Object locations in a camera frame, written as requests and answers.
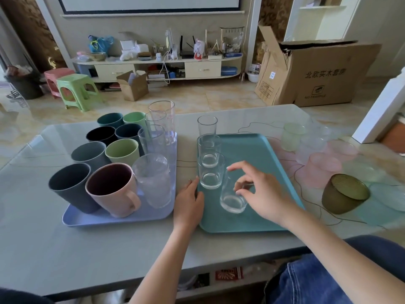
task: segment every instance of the drawer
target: drawer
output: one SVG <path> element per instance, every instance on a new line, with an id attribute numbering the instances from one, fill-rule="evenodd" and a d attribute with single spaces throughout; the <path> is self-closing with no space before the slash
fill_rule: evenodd
<path id="1" fill-rule="evenodd" d="M 185 62 L 186 78 L 213 78 L 221 76 L 221 61 Z"/>
<path id="2" fill-rule="evenodd" d="M 117 76 L 128 71 L 135 72 L 134 64 L 95 65 L 100 81 L 115 81 Z"/>

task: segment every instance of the trash bin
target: trash bin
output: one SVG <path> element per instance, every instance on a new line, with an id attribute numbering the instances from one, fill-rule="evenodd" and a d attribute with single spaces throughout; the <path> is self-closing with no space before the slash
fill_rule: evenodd
<path id="1" fill-rule="evenodd" d="M 4 76 L 7 82 L 25 99 L 35 99 L 43 95 L 42 89 L 39 86 L 39 74 L 31 72 L 25 76 Z"/>

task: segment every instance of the lavender tray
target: lavender tray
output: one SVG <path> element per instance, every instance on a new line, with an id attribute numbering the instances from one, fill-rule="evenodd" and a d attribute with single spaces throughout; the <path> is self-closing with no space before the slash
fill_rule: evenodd
<path id="1" fill-rule="evenodd" d="M 141 207 L 126 218 L 114 218 L 107 210 L 100 209 L 92 214 L 85 214 L 72 205 L 66 209 L 62 217 L 62 222 L 67 226 L 88 226 L 88 225 L 103 225 L 116 223 L 141 222 L 151 220 L 161 220 L 167 217 L 172 211 L 176 197 L 176 162 L 177 162 L 177 139 L 170 146 L 169 150 L 169 166 L 170 179 L 172 183 L 172 200 L 171 202 L 159 209 L 149 205 L 143 195 L 143 192 L 138 189 L 138 196 L 142 202 Z"/>

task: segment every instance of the hand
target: hand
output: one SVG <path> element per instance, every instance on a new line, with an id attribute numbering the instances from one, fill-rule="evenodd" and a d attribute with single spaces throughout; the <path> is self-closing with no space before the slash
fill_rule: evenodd
<path id="1" fill-rule="evenodd" d="M 198 176 L 193 181 L 189 180 L 177 194 L 173 218 L 174 230 L 189 232 L 191 235 L 200 223 L 204 211 L 204 193 L 198 192 L 197 198 L 194 195 L 199 181 Z"/>
<path id="2" fill-rule="evenodd" d="M 228 171 L 236 169 L 245 172 L 245 175 L 235 183 L 236 193 L 242 195 L 261 217 L 283 226 L 286 216 L 298 206 L 283 192 L 276 177 L 261 172 L 246 161 L 236 162 L 227 167 Z M 256 188 L 254 194 L 246 189 L 252 183 Z"/>

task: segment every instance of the green stool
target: green stool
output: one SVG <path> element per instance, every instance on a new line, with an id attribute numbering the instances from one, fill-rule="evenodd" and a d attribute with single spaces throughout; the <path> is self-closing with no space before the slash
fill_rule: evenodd
<path id="1" fill-rule="evenodd" d="M 61 76 L 56 81 L 60 96 L 67 109 L 69 106 L 74 106 L 78 107 L 82 112 L 87 112 L 91 101 L 102 102 L 96 85 L 87 75 L 72 74 Z M 85 86 L 87 84 L 91 85 L 94 91 L 86 90 Z M 63 87 L 70 90 L 73 96 L 69 97 L 67 93 L 62 90 Z"/>

